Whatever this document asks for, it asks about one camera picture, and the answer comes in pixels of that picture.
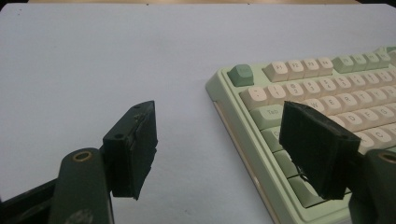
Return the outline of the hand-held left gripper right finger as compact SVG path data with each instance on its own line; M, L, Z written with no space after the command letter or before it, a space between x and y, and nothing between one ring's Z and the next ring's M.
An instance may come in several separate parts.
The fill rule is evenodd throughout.
M347 189L347 164L361 139L316 109L284 103L279 144L289 153L319 197L341 200Z

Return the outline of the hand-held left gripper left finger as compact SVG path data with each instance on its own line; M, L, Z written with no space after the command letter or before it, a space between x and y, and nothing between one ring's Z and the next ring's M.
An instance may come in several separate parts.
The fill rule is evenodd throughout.
M103 138L102 153L114 197L139 198L157 152L155 102L132 106Z

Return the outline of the green and cream keyboard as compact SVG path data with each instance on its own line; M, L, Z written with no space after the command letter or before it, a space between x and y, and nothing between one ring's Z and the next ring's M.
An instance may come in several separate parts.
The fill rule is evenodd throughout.
M348 200L325 201L278 142L284 104L315 108L361 138L360 151L396 152L396 47L221 68L205 88L275 224L350 220Z

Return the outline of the white table cover sheet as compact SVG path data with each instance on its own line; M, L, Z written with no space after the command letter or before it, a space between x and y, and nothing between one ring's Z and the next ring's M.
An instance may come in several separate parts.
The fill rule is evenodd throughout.
M158 146L116 224L272 224L206 82L239 63L396 46L388 5L9 4L0 10L0 198L99 147L133 105L156 105Z

